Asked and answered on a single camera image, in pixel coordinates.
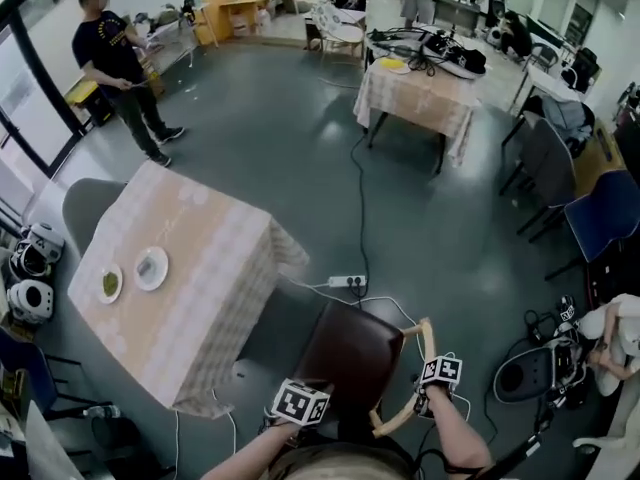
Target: checkered tablecloth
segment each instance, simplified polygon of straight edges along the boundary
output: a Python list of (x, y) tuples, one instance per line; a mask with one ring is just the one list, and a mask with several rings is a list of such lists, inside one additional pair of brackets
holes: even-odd
[[(150, 246), (169, 256), (153, 292), (133, 278)], [(231, 368), (283, 265), (302, 267), (305, 251), (268, 213), (145, 163), (98, 224), (69, 286), (91, 329), (162, 405), (216, 418), (231, 408), (211, 388)], [(122, 293), (98, 300), (103, 269), (123, 272)]]
[(369, 128), (377, 109), (442, 133), (449, 139), (447, 154), (460, 165), (469, 141), (473, 111), (480, 105), (473, 81), (436, 67), (433, 77), (424, 71), (398, 75), (376, 60), (365, 73), (353, 113)]

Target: white chair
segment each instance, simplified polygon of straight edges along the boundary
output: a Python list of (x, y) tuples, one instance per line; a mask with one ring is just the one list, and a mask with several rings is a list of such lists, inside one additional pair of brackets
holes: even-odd
[(348, 13), (331, 2), (321, 2), (314, 5), (309, 14), (322, 36), (323, 61), (327, 51), (325, 42), (334, 48), (349, 47), (351, 56), (358, 46), (361, 55), (364, 53), (364, 29)]

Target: power strip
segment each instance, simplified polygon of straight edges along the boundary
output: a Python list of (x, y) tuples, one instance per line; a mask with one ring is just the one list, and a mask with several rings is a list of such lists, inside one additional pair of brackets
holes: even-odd
[(355, 276), (332, 276), (327, 283), (329, 288), (350, 288), (351, 286), (364, 287), (367, 285), (367, 278), (364, 275)]

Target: gray chair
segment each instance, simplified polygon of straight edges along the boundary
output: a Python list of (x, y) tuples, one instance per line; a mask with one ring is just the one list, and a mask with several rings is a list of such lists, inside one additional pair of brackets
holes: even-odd
[(100, 218), (120, 197), (125, 186), (125, 183), (117, 181), (84, 178), (67, 191), (62, 203), (62, 217), (81, 256), (89, 247)]
[(548, 210), (553, 212), (545, 222), (555, 220), (564, 206), (575, 200), (576, 176), (571, 152), (546, 119), (540, 118), (524, 138), (520, 162), (500, 190), (500, 195), (504, 195), (522, 171), (531, 178), (533, 189), (544, 206), (518, 229), (518, 235), (535, 224)]
[(560, 58), (558, 57), (558, 54), (549, 45), (534, 43), (531, 48), (531, 55), (529, 55), (522, 71), (525, 71), (529, 63), (532, 62), (534, 66), (538, 64), (546, 73), (548, 73), (549, 69), (555, 66), (559, 60)]

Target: gray pants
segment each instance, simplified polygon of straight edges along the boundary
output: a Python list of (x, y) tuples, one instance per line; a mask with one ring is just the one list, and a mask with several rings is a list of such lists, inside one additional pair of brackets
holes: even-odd
[(156, 98), (151, 89), (148, 87), (136, 87), (130, 91), (123, 92), (110, 101), (117, 114), (131, 130), (131, 135), (133, 135), (140, 149), (151, 158), (159, 156), (161, 154), (160, 149), (158, 149), (158, 145), (149, 135), (149, 130), (147, 130), (142, 120), (142, 116), (144, 116), (144, 120), (156, 137), (162, 137), (166, 134), (167, 126), (160, 118)]

